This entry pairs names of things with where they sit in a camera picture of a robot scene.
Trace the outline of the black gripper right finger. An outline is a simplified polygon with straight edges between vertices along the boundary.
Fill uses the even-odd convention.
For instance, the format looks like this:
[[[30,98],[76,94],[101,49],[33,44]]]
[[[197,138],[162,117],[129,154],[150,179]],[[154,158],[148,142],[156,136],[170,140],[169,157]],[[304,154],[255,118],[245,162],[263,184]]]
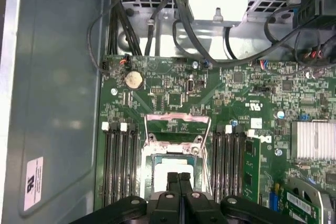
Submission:
[[[250,200],[227,196],[220,203],[206,193],[194,191],[189,173],[180,173],[179,182],[184,209],[188,213],[186,223],[296,223],[282,215]]]

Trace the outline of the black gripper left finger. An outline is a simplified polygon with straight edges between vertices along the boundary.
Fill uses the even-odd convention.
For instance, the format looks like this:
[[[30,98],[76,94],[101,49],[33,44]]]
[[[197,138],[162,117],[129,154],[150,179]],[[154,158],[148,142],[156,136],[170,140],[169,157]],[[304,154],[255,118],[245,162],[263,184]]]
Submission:
[[[179,174],[168,173],[166,191],[154,193],[149,201],[128,196],[72,223],[178,223],[180,202]]]

